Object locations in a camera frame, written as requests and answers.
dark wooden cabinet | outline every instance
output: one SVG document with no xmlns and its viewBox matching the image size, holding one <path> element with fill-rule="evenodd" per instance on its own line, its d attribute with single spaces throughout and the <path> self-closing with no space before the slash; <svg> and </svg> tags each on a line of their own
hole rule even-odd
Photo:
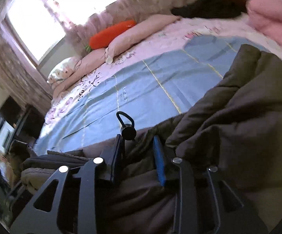
<svg viewBox="0 0 282 234">
<path fill-rule="evenodd" d="M 14 124 L 14 132 L 6 144 L 6 154 L 8 154 L 10 145 L 14 139 L 33 146 L 39 138 L 44 122 L 44 116 L 32 105 L 27 105 L 25 110 L 19 114 Z"/>
</svg>

window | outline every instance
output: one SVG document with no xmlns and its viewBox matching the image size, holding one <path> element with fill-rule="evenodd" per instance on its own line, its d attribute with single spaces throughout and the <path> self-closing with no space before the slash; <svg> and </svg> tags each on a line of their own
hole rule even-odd
<svg viewBox="0 0 282 234">
<path fill-rule="evenodd" d="M 21 45 L 37 65 L 65 32 L 40 0 L 15 0 L 8 19 Z"/>
</svg>

blue bedsheet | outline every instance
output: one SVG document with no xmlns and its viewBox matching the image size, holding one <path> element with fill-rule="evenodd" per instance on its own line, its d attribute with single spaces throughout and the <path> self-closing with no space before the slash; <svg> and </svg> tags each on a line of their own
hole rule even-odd
<svg viewBox="0 0 282 234">
<path fill-rule="evenodd" d="M 66 152 L 115 137 L 120 133 L 118 110 L 129 114 L 136 129 L 188 111 L 229 70 L 245 38 L 194 37 L 181 50 L 137 62 L 101 82 L 84 96 L 34 146 Z"/>
</svg>

yellow stripe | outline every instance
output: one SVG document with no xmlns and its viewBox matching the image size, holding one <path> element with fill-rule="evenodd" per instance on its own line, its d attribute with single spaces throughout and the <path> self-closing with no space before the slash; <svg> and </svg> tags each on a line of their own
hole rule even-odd
<svg viewBox="0 0 282 234">
<path fill-rule="evenodd" d="M 196 59 L 195 57 L 191 56 L 190 54 L 187 53 L 187 51 L 185 51 L 184 49 L 181 49 L 183 52 L 185 52 L 189 57 L 191 57 L 194 61 L 198 62 L 198 59 Z"/>
<path fill-rule="evenodd" d="M 237 51 L 228 42 L 226 42 L 226 41 L 224 41 L 224 42 L 229 46 L 229 48 L 231 48 L 234 52 L 237 53 Z"/>
<path fill-rule="evenodd" d="M 88 106 L 87 106 L 87 102 L 86 104 L 84 105 L 85 106 L 85 112 L 84 112 L 84 118 L 83 118 L 83 135 L 82 135 L 82 138 L 81 138 L 81 147 L 84 146 L 84 136 L 85 136 L 85 129 L 86 129 L 86 122 L 85 122 L 85 117 L 86 117 L 86 114 L 87 114 L 87 110 L 88 110 Z"/>
<path fill-rule="evenodd" d="M 177 111 L 179 112 L 179 114 L 181 114 L 180 108 L 176 105 L 175 101 L 172 99 L 172 97 L 168 94 L 168 92 L 165 90 L 165 88 L 162 86 L 162 84 L 159 82 L 159 80 L 157 79 L 157 77 L 154 75 L 154 73 L 152 72 L 152 70 L 148 67 L 148 65 L 145 63 L 144 60 L 142 60 L 143 63 L 145 64 L 145 66 L 148 68 L 148 70 L 151 72 L 151 74 L 154 76 L 154 78 L 156 79 L 156 81 L 158 82 L 159 86 L 163 89 L 163 91 L 166 93 L 167 97 L 170 99 L 170 101 L 173 103 L 173 105 L 175 106 L 175 108 L 177 109 Z"/>
<path fill-rule="evenodd" d="M 193 56 L 191 56 L 190 54 L 188 54 L 187 51 L 185 51 L 184 49 L 182 49 L 182 51 L 183 51 L 184 53 L 186 53 L 189 57 L 191 57 L 194 61 L 196 61 L 197 63 L 199 63 L 198 60 L 197 60 L 196 58 L 194 58 Z M 211 66 L 209 63 L 206 63 L 206 64 L 207 64 L 213 71 L 215 71 L 218 76 L 220 76 L 221 78 L 223 78 L 223 76 L 222 76 L 213 66 Z"/>
<path fill-rule="evenodd" d="M 223 78 L 223 76 L 222 76 L 213 66 L 211 66 L 209 63 L 207 63 L 207 65 L 208 65 L 213 71 L 215 71 L 215 72 L 218 74 L 218 76 L 221 77 L 221 79 Z"/>
<path fill-rule="evenodd" d="M 116 87 L 116 85 L 117 85 L 117 78 L 116 78 L 115 74 L 114 74 L 114 77 L 115 77 L 115 89 L 116 89 L 116 98 L 117 98 L 117 111 L 119 111 L 120 110 L 120 103 L 119 103 L 119 100 L 118 100 L 118 89 Z"/>
</svg>

silver screw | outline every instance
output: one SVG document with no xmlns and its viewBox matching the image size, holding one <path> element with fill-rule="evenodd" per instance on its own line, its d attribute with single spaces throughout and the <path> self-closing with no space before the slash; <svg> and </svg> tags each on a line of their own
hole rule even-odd
<svg viewBox="0 0 282 234">
<path fill-rule="evenodd" d="M 212 172 L 212 173 L 215 173 L 216 171 L 218 171 L 218 167 L 217 166 L 209 166 L 208 167 L 208 170 L 210 171 L 210 172 Z"/>
<path fill-rule="evenodd" d="M 174 158 L 174 159 L 173 159 L 173 162 L 174 162 L 174 163 L 181 163 L 181 162 L 182 162 L 182 159 L 181 159 L 181 158 Z"/>
<path fill-rule="evenodd" d="M 59 168 L 59 172 L 61 173 L 65 173 L 68 171 L 68 167 L 66 165 L 62 165 L 60 168 Z"/>
<path fill-rule="evenodd" d="M 93 159 L 93 162 L 94 162 L 95 164 L 100 164 L 100 163 L 103 162 L 103 158 L 95 158 L 95 159 Z"/>
</svg>

